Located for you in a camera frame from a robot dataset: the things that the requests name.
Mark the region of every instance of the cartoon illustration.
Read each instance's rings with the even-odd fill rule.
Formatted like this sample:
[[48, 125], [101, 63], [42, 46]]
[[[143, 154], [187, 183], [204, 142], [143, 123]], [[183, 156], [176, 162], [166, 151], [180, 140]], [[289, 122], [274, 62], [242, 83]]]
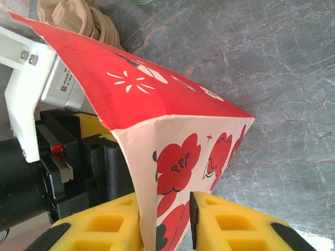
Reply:
[[218, 100], [224, 101], [221, 97], [219, 97], [219, 96], [216, 95], [215, 93], [211, 92], [210, 90], [208, 90], [208, 89], [206, 89], [206, 88], [204, 88], [204, 87], [202, 87], [202, 86], [200, 86], [200, 85], [199, 85], [199, 87], [200, 87], [202, 90], [204, 90], [205, 93], [206, 93], [207, 95], [210, 95], [212, 98], [216, 98], [216, 99], [218, 99]]
[[188, 184], [192, 169], [198, 162], [201, 146], [197, 145], [198, 136], [191, 134], [182, 144], [170, 144], [163, 149], [157, 158], [157, 194], [163, 196], [158, 208], [157, 217], [164, 214], [172, 205], [177, 193]]
[[158, 81], [164, 83], [164, 84], [167, 84], [168, 81], [157, 71], [154, 71], [146, 66], [143, 65], [143, 63], [141, 63], [140, 61], [134, 61], [134, 60], [131, 60], [119, 53], [115, 53], [116, 55], [118, 55], [119, 57], [127, 60], [127, 62], [129, 64], [131, 64], [132, 66], [135, 66], [137, 69], [139, 69], [141, 72], [147, 74], [148, 76], [150, 77], [153, 77], [155, 79], [157, 79]]
[[213, 191], [215, 185], [219, 181], [222, 169], [228, 158], [230, 152], [230, 147], [232, 143], [232, 135], [227, 136], [227, 133], [223, 133], [215, 142], [213, 149], [209, 155], [208, 163], [204, 171], [203, 179], [210, 178], [215, 174], [216, 178], [210, 188]]
[[[127, 81], [126, 81], [127, 79], [126, 78], [129, 78], [127, 71], [124, 71], [123, 74], [124, 74], [125, 77], [120, 77], [120, 76], [117, 76], [117, 75], [114, 75], [114, 74], [111, 74], [111, 73], [107, 72], [108, 76], [111, 76], [111, 77], [114, 77], [114, 78], [118, 78], [118, 79], [122, 79], [120, 81], [115, 82], [114, 85], [122, 85], [122, 84], [126, 84], [127, 83]], [[143, 89], [144, 87], [148, 88], [148, 89], [155, 90], [155, 88], [153, 88], [153, 87], [151, 87], [149, 85], [141, 84], [140, 82], [138, 82], [138, 81], [142, 81], [144, 79], [145, 79], [144, 77], [138, 77], [138, 78], [136, 78], [136, 80], [130, 79], [130, 81], [128, 83], [132, 83], [132, 84], [127, 85], [126, 92], [129, 93], [129, 91], [131, 90], [131, 88], [133, 86], [136, 86], [141, 92], [144, 92], [144, 93], [147, 93], [147, 94], [149, 94], [149, 93], [145, 89]]]
[[189, 221], [189, 201], [179, 205], [156, 228], [156, 251], [174, 250]]
[[193, 87], [190, 87], [188, 84], [186, 84], [184, 81], [182, 81], [182, 80], [180, 80], [179, 78], [177, 78], [177, 77], [175, 77], [175, 76], [172, 76], [171, 75], [171, 77], [174, 79], [174, 80], [176, 80], [176, 81], [178, 81], [179, 83], [181, 83], [182, 85], [184, 85], [185, 87], [187, 87], [188, 89], [190, 89], [190, 90], [192, 90], [192, 91], [194, 91], [195, 92], [195, 89], [193, 88]]
[[229, 157], [229, 161], [231, 161], [231, 159], [234, 157], [234, 154], [236, 152], [236, 150], [240, 147], [240, 144], [242, 142], [242, 139], [243, 139], [243, 136], [244, 136], [244, 133], [245, 133], [245, 129], [246, 129], [247, 125], [245, 125], [241, 131], [241, 136], [238, 138], [238, 140], [236, 141], [234, 147], [232, 148], [231, 150], [231, 154], [230, 154], [230, 157]]

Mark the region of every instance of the cable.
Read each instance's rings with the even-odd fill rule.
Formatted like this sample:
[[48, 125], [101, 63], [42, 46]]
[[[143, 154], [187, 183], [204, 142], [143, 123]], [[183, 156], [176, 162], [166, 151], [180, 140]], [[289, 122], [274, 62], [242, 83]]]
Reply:
[[1, 241], [0, 241], [0, 245], [3, 244], [4, 241], [7, 239], [8, 235], [9, 235], [9, 230], [10, 230], [10, 229], [7, 229], [7, 230], [5, 231], [5, 235], [4, 235], [4, 237], [2, 237], [2, 239], [1, 239]]

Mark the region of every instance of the beige fabric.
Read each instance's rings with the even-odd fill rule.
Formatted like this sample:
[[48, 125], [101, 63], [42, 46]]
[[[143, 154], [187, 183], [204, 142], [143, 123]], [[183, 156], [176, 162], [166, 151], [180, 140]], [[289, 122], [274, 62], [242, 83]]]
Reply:
[[123, 50], [114, 23], [100, 12], [98, 0], [38, 0], [37, 13], [41, 22]]

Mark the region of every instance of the yellow foam pad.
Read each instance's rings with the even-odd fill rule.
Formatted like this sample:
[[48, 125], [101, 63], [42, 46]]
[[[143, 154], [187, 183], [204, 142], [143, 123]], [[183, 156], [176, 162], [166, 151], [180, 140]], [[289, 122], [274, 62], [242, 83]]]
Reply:
[[140, 251], [143, 243], [135, 193], [56, 222], [71, 227], [50, 251]]
[[292, 251], [271, 227], [272, 223], [289, 227], [285, 221], [207, 193], [193, 195], [197, 251]]
[[80, 119], [80, 130], [82, 138], [101, 134], [104, 138], [117, 142], [111, 132], [100, 123], [97, 116], [88, 115], [85, 113], [77, 113], [76, 116]]

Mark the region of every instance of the black rubber pad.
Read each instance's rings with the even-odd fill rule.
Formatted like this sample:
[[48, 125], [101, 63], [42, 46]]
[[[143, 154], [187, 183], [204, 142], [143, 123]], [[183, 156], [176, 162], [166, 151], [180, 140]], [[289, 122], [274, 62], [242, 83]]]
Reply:
[[193, 250], [195, 250], [197, 245], [197, 225], [199, 219], [199, 206], [197, 200], [194, 197], [193, 192], [191, 192], [189, 196], [189, 215], [191, 222]]
[[63, 223], [48, 229], [26, 251], [48, 251], [70, 227], [70, 223]]
[[272, 223], [274, 231], [292, 248], [293, 251], [316, 251], [294, 229], [280, 223]]

